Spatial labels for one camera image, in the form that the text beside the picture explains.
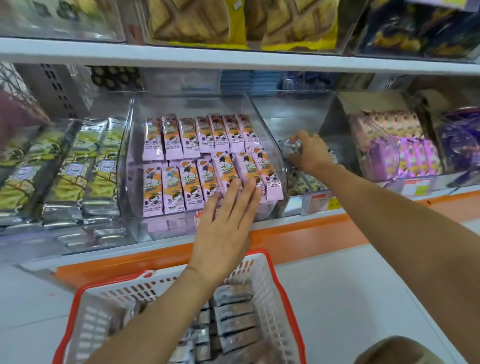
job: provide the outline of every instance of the floor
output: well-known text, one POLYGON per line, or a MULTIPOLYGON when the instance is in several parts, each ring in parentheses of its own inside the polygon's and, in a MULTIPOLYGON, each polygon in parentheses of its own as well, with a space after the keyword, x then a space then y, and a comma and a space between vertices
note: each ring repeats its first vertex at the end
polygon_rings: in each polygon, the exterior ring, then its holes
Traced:
MULTIPOLYGON (((480 219, 463 224, 480 234, 480 219)), ((446 364, 466 363, 370 245, 278 265, 276 270, 309 363, 353 363, 360 352, 391 335, 419 341, 446 364)), ((0 269, 0 292, 2 363, 51 363, 72 294, 13 267, 0 269)))

